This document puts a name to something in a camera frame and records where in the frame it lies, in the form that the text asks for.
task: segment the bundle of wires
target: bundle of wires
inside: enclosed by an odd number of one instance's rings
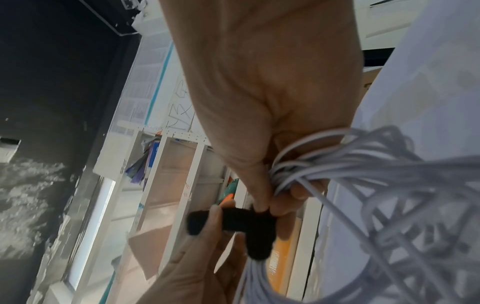
[[[337,146],[283,161],[293,149],[333,136],[344,139]],[[412,140],[395,126],[372,132],[344,128],[289,145],[274,161],[270,177],[275,195],[301,184],[370,255],[354,280],[314,303],[367,304],[381,297],[381,303],[480,303],[479,281],[470,288],[473,292],[465,292],[461,278],[465,271],[480,274],[480,262],[472,257],[478,244],[465,241],[480,236],[478,230],[477,236],[468,235],[480,217],[480,192],[473,187],[480,180],[480,156],[424,161],[413,153]],[[364,227],[311,184],[326,179],[358,199]],[[386,203],[394,206],[390,212],[382,208]],[[452,204],[458,216],[446,220],[441,209]],[[399,248],[406,257],[391,261]],[[298,303],[273,291],[265,261],[248,260],[234,303],[240,302],[242,293],[246,304]]]

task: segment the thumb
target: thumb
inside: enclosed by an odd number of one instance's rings
[[[269,173],[262,162],[242,168],[232,168],[255,199],[256,212],[267,211],[273,196]]]
[[[218,242],[222,236],[222,208],[213,205],[208,219],[200,234],[195,237],[188,252],[181,259],[178,267],[181,273],[204,273]]]

